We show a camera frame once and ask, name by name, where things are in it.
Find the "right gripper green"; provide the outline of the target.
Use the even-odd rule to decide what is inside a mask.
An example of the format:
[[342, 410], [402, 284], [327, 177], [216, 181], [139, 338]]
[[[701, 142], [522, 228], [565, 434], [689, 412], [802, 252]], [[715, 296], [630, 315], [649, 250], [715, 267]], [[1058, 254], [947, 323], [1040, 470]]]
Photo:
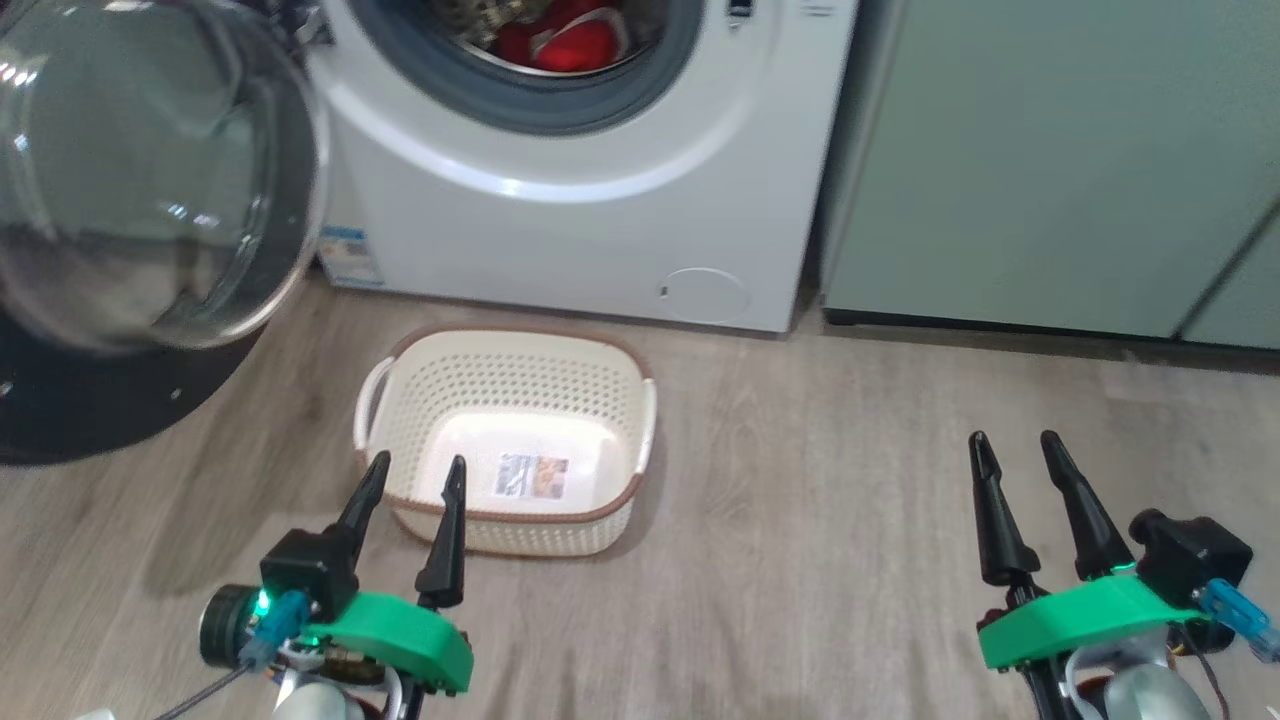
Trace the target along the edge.
[[[1060, 434], [1044, 430], [1039, 445], [1050, 479], [1062, 496], [1076, 577], [1087, 583], [1032, 600], [984, 624], [978, 641], [986, 666], [1020, 667], [1160, 626], [1203, 621], [1198, 609], [1170, 605], [1137, 575], [1108, 577], [1134, 568], [1134, 555]], [[1021, 538], [987, 434], [972, 433], [968, 451], [982, 579], [995, 587], [1028, 585], [1041, 560]]]

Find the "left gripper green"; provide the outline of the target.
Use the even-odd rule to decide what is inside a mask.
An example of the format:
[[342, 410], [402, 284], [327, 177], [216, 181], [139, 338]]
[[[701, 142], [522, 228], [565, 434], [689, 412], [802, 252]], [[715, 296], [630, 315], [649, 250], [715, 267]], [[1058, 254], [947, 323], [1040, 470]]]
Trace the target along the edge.
[[[378, 452], [335, 520], [348, 546], [362, 546], [390, 470]], [[444, 694], [470, 689], [475, 657], [463, 633], [430, 609], [453, 609], [465, 597], [467, 464], [456, 455], [442, 491], [444, 511], [422, 570], [415, 578], [417, 605], [396, 594], [360, 592], [329, 623], [310, 621], [307, 639], [361, 653]]]

